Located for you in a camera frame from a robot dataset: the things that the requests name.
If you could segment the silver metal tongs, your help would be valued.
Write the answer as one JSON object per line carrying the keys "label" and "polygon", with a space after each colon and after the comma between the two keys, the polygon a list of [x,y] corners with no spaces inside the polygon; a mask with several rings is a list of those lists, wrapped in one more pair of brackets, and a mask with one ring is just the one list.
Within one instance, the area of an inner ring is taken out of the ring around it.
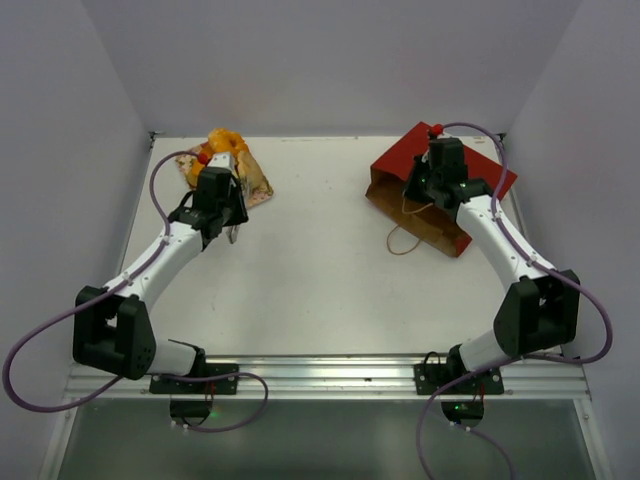
{"label": "silver metal tongs", "polygon": [[233,186],[231,194],[231,214],[226,223],[227,238],[230,244],[235,244],[238,239],[240,226],[248,222],[248,210],[246,206],[246,195],[243,189],[243,182],[233,176]]}

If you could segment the round beige bread bun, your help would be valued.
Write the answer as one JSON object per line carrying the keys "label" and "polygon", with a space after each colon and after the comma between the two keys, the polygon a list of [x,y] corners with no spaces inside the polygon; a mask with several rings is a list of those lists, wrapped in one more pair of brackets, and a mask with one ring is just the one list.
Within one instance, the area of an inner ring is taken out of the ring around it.
{"label": "round beige bread bun", "polygon": [[241,150],[238,152],[236,168],[241,182],[249,192],[261,185],[264,179],[264,173],[249,151]]}

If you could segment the red paper bag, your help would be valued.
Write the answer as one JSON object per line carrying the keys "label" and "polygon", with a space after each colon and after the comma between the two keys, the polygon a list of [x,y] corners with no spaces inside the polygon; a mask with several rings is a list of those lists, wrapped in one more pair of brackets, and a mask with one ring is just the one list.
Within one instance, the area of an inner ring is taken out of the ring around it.
{"label": "red paper bag", "polygon": [[458,207],[477,195],[497,195],[503,200],[517,175],[502,172],[502,166],[464,144],[468,179],[461,184],[461,203],[456,210],[441,210],[433,204],[420,204],[403,196],[405,184],[414,164],[428,148],[428,128],[420,122],[382,154],[370,167],[370,184],[366,198],[396,224],[419,240],[451,257],[460,256],[471,237],[455,222]]}

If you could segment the glazed fake donut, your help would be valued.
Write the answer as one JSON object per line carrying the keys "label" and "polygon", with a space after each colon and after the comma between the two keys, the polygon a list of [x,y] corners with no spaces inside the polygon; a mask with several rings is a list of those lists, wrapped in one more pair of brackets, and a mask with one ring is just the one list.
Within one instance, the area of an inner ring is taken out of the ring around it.
{"label": "glazed fake donut", "polygon": [[216,128],[208,134],[207,142],[214,153],[230,152],[237,156],[240,152],[249,152],[244,138],[235,131]]}

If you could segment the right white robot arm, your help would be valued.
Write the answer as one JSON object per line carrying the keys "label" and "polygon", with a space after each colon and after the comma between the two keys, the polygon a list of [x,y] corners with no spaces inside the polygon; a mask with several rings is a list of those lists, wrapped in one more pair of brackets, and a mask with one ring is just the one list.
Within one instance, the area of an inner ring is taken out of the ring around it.
{"label": "right white robot arm", "polygon": [[491,329],[450,350],[445,379],[451,389],[470,391],[485,365],[575,339],[579,292],[548,273],[554,265],[536,255],[488,183],[469,176],[460,140],[431,139],[427,151],[414,158],[403,195],[432,204],[454,220],[478,244],[505,290]]}

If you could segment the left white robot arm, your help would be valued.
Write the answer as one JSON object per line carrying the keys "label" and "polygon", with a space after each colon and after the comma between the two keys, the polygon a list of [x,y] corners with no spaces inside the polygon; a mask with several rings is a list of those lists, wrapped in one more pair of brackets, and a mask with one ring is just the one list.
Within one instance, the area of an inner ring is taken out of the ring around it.
{"label": "left white robot arm", "polygon": [[248,221],[242,188],[229,167],[206,167],[196,190],[168,216],[168,224],[130,268],[102,288],[76,297],[73,359],[126,379],[172,376],[185,392],[208,379],[203,350],[155,337],[150,313],[181,270],[227,227]]}

